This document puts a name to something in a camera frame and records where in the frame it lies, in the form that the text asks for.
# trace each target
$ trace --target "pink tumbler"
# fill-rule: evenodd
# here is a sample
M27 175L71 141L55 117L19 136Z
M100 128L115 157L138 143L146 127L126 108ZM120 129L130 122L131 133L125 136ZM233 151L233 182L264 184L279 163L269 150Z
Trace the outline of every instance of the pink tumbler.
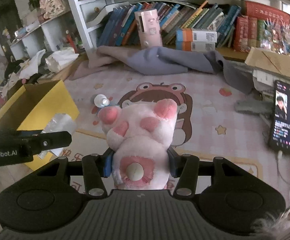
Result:
M135 19L142 49L163 46L156 9L135 12Z

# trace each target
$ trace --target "yellow paper bag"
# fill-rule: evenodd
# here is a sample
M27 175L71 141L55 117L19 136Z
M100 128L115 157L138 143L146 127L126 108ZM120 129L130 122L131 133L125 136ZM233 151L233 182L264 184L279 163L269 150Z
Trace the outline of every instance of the yellow paper bag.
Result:
M43 130L58 113L68 114L73 120L79 115L63 81L23 85L0 109L0 130ZM37 170L51 157L48 153L42 160L35 155L26 165Z

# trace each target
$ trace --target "phone screen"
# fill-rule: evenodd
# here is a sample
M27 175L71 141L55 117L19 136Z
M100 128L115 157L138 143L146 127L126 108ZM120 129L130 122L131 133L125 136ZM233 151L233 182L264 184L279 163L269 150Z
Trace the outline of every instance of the phone screen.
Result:
M290 85L275 81L274 120L269 145L273 150L290 152Z

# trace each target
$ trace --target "man on phone screen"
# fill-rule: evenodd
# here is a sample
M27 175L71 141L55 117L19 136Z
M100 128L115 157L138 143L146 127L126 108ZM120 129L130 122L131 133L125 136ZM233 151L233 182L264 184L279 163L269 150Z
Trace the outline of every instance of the man on phone screen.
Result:
M275 115L279 118L287 120L287 108L284 105L283 97L277 97L277 105L275 107Z

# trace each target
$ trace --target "purple gray fabric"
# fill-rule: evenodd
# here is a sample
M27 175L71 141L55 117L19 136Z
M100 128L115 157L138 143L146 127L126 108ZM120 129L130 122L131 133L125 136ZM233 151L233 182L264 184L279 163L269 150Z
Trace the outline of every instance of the purple gray fabric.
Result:
M69 79L77 79L122 62L144 75L171 75L187 73L194 69L205 73L224 72L226 82L233 88L247 94L253 88L252 77L235 69L217 51L205 53L151 47L138 50L123 47L100 46L88 55L88 67L80 65Z

